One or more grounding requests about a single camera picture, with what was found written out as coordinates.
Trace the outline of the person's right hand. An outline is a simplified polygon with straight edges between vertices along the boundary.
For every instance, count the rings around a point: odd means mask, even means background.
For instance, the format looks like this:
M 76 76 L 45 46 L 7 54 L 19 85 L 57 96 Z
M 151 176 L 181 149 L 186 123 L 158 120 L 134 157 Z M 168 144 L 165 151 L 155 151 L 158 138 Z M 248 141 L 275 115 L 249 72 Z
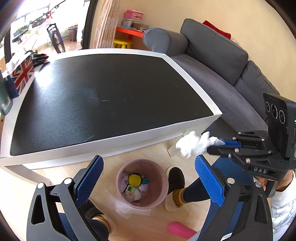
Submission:
M 288 170 L 285 177 L 278 182 L 277 187 L 276 187 L 276 191 L 284 191 L 287 188 L 287 186 L 289 186 L 290 183 L 292 182 L 294 174 L 295 173 L 293 170 Z M 263 177 L 258 177 L 257 180 L 259 181 L 259 183 L 261 183 L 262 188 L 264 190 L 266 190 L 267 179 L 263 178 Z

